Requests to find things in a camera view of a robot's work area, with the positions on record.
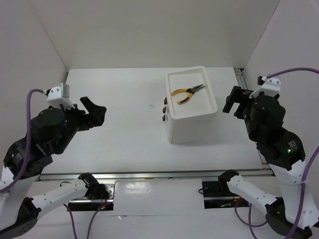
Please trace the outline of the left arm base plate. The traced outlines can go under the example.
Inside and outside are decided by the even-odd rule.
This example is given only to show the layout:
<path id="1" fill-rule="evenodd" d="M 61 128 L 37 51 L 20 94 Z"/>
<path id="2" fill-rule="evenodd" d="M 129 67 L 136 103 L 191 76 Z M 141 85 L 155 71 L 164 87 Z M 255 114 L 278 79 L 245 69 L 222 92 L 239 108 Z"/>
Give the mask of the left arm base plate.
<path id="1" fill-rule="evenodd" d="M 115 181 L 101 182 L 105 190 L 100 189 L 92 198 L 81 197 L 71 200 L 67 206 L 73 212 L 93 212 L 100 206 L 100 211 L 112 211 L 114 209 Z"/>

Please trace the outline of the yellow handled pliers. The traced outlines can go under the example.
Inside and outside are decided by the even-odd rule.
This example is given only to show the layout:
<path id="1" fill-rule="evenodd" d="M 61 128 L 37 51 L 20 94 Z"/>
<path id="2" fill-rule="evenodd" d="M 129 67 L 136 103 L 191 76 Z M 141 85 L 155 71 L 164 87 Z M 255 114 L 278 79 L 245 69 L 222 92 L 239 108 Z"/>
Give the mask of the yellow handled pliers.
<path id="1" fill-rule="evenodd" d="M 175 91 L 172 91 L 171 92 L 171 96 L 174 96 L 176 94 L 180 94 L 180 93 L 187 93 L 187 96 L 183 99 L 183 100 L 180 100 L 177 102 L 178 105 L 182 105 L 186 102 L 188 102 L 191 97 L 199 90 L 203 89 L 205 86 L 203 84 L 201 85 L 197 85 L 197 86 L 194 86 L 192 88 L 183 88 L 183 89 L 177 89 Z"/>

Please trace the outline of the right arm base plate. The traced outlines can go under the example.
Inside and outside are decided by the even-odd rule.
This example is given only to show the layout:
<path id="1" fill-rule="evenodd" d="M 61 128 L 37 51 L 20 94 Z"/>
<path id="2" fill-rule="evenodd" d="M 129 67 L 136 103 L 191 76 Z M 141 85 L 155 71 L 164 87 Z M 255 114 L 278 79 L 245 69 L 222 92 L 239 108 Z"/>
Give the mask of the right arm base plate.
<path id="1" fill-rule="evenodd" d="M 206 209 L 234 208 L 237 203 L 239 203 L 238 207 L 248 207 L 247 201 L 231 193 L 228 188 L 218 181 L 202 182 L 202 188 L 198 192 L 204 198 Z"/>

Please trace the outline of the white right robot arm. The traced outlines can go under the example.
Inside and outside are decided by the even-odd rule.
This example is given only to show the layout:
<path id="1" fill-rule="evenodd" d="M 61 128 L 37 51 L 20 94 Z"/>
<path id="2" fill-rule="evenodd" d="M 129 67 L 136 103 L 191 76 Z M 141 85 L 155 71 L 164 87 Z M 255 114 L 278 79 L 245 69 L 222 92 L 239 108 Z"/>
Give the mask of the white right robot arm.
<path id="1" fill-rule="evenodd" d="M 235 170 L 218 177 L 217 189 L 222 195 L 234 193 L 255 206 L 277 234 L 287 239 L 308 239 L 311 228 L 319 225 L 319 210 L 306 186 L 306 175 L 314 159 L 306 161 L 301 139 L 283 128 L 286 111 L 278 101 L 279 94 L 251 94 L 252 91 L 233 87 L 222 111 L 228 113 L 238 103 L 234 116 L 245 122 L 250 140 L 275 173 L 282 195 L 261 190 Z"/>

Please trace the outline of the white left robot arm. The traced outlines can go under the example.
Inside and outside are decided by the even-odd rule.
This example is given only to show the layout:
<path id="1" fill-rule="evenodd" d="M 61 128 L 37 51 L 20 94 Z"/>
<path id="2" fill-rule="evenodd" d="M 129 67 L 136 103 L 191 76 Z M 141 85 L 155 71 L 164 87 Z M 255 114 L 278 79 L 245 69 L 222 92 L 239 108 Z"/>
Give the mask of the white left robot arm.
<path id="1" fill-rule="evenodd" d="M 37 221 L 70 200 L 108 196 L 107 188 L 91 173 L 82 173 L 72 182 L 53 191 L 29 197 L 28 191 L 52 155 L 62 154 L 79 131 L 101 126 L 107 111 L 88 97 L 82 97 L 85 110 L 77 105 L 49 106 L 30 121 L 31 133 L 8 149 L 0 179 L 0 237 L 13 239 L 30 231 Z"/>

